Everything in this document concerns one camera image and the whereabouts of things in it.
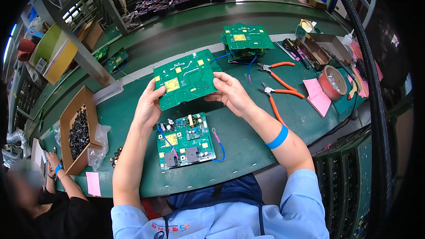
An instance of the plastic bag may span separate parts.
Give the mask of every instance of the plastic bag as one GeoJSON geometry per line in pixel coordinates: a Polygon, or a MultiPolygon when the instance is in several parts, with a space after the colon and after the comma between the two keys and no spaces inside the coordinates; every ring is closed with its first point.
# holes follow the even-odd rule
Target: plastic bag
{"type": "Polygon", "coordinates": [[[103,159],[108,154],[108,132],[112,127],[109,125],[97,124],[96,135],[94,139],[102,144],[102,149],[88,148],[87,149],[87,161],[88,165],[93,168],[93,171],[97,171],[102,165],[103,159]]]}
{"type": "Polygon", "coordinates": [[[59,145],[60,148],[62,148],[61,144],[60,144],[60,125],[58,125],[54,130],[53,130],[53,135],[54,135],[54,139],[56,140],[56,143],[59,145]]]}

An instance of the blue watch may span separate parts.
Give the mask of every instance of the blue watch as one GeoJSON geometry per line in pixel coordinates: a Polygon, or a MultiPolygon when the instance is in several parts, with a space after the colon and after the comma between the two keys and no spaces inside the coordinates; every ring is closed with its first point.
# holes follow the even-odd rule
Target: blue watch
{"type": "Polygon", "coordinates": [[[58,173],[60,169],[63,169],[63,165],[61,163],[56,166],[54,173],[58,173]]]}

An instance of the yellow tape patch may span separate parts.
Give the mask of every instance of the yellow tape patch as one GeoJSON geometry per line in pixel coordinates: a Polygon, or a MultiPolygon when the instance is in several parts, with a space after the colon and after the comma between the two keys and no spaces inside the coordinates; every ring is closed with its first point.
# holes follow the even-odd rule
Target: yellow tape patch
{"type": "Polygon", "coordinates": [[[234,40],[247,40],[247,38],[245,38],[244,34],[235,34],[235,35],[233,35],[233,39],[234,40]]]}
{"type": "MultiPolygon", "coordinates": [[[[167,141],[169,141],[170,143],[171,143],[171,145],[177,145],[178,144],[178,141],[177,141],[177,134],[176,133],[174,133],[174,134],[171,134],[171,135],[167,135],[167,136],[165,136],[165,138],[167,139],[167,141]]],[[[170,145],[168,144],[168,142],[167,141],[165,141],[165,146],[166,147],[169,147],[170,145]]]]}
{"type": "Polygon", "coordinates": [[[178,84],[178,79],[176,77],[172,80],[166,81],[164,84],[168,93],[180,88],[180,85],[178,84]]]}

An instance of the blue wire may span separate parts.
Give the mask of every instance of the blue wire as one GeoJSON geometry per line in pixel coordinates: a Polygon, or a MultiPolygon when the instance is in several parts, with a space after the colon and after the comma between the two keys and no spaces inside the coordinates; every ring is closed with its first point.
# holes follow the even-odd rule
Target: blue wire
{"type": "Polygon", "coordinates": [[[168,142],[168,144],[171,146],[171,149],[172,149],[173,151],[176,151],[176,150],[174,149],[173,145],[171,145],[171,143],[168,141],[168,139],[164,136],[164,133],[162,132],[161,127],[160,127],[160,126],[158,126],[158,127],[157,127],[157,129],[158,129],[159,131],[161,131],[162,137],[165,139],[165,141],[167,141],[167,142],[168,142]]]}
{"type": "Polygon", "coordinates": [[[255,55],[254,59],[251,61],[251,63],[250,63],[250,64],[249,64],[249,66],[248,66],[248,77],[249,77],[249,82],[251,82],[251,76],[250,76],[250,74],[251,74],[251,72],[250,72],[250,70],[251,70],[251,65],[252,65],[252,63],[253,63],[256,59],[257,59],[257,55],[255,55]]]}
{"type": "Polygon", "coordinates": [[[224,153],[223,145],[221,145],[221,142],[219,142],[219,144],[220,144],[221,150],[223,151],[223,158],[221,160],[211,159],[211,161],[221,162],[224,160],[224,157],[226,157],[226,154],[224,153]]]}
{"type": "Polygon", "coordinates": [[[210,65],[211,65],[211,63],[212,63],[212,62],[216,61],[217,59],[222,58],[222,57],[225,57],[225,56],[229,56],[229,55],[231,55],[231,54],[233,54],[233,52],[231,52],[231,53],[229,53],[229,54],[227,54],[227,55],[219,56],[219,57],[215,58],[213,61],[211,61],[211,62],[210,62],[210,65]]]}

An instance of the green table surface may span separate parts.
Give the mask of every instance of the green table surface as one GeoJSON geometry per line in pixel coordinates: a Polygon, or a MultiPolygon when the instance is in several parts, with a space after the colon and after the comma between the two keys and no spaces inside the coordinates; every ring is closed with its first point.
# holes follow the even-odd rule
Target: green table surface
{"type": "MultiPolygon", "coordinates": [[[[223,54],[225,54],[224,51],[221,51],[214,53],[214,56],[218,57],[223,54]]],[[[283,51],[276,48],[270,50],[266,57],[258,58],[256,62],[270,65],[281,61],[290,61],[290,58],[283,51]]],[[[274,116],[267,95],[259,92],[258,88],[261,88],[261,83],[265,82],[274,89],[284,89],[279,82],[268,73],[257,71],[256,68],[258,66],[253,64],[251,68],[252,85],[250,85],[246,65],[229,64],[226,58],[219,59],[218,64],[224,72],[236,77],[241,82],[247,93],[259,107],[274,116]]],[[[313,69],[306,70],[300,62],[295,62],[295,64],[295,66],[279,66],[273,68],[272,71],[307,97],[308,94],[303,80],[316,78],[318,74],[313,69]]],[[[136,80],[125,85],[122,93],[97,106],[99,123],[112,127],[108,134],[109,152],[98,170],[100,190],[103,197],[112,197],[112,175],[114,169],[111,167],[109,158],[114,155],[118,147],[124,145],[137,101],[150,79],[149,75],[145,79],[136,80]]],[[[282,119],[306,145],[322,137],[348,117],[354,104],[354,99],[348,101],[346,96],[343,96],[340,101],[331,104],[326,116],[322,118],[306,99],[301,99],[291,94],[277,93],[273,95],[273,98],[282,119]],[[335,104],[338,104],[339,111],[337,111],[335,104]]],[[[364,99],[358,97],[356,108],[363,101],[364,99]]],[[[209,126],[216,128],[217,135],[220,137],[226,151],[226,159],[223,162],[208,161],[182,168],[161,170],[155,133],[152,133],[147,145],[143,166],[140,186],[141,197],[174,194],[203,188],[254,172],[276,162],[270,149],[264,145],[264,142],[256,132],[243,119],[235,116],[219,102],[205,102],[203,98],[199,98],[191,102],[182,103],[164,111],[160,121],[164,121],[167,118],[180,118],[198,112],[206,112],[209,126]]],[[[52,131],[43,140],[43,143],[46,151],[52,151],[53,146],[57,146],[52,131]]],[[[220,145],[215,139],[213,143],[218,155],[217,158],[221,159],[220,145]]],[[[89,194],[85,172],[92,171],[92,167],[88,166],[80,175],[75,176],[76,182],[86,195],[89,194]]],[[[63,186],[58,181],[57,189],[63,190],[63,186]]]]}

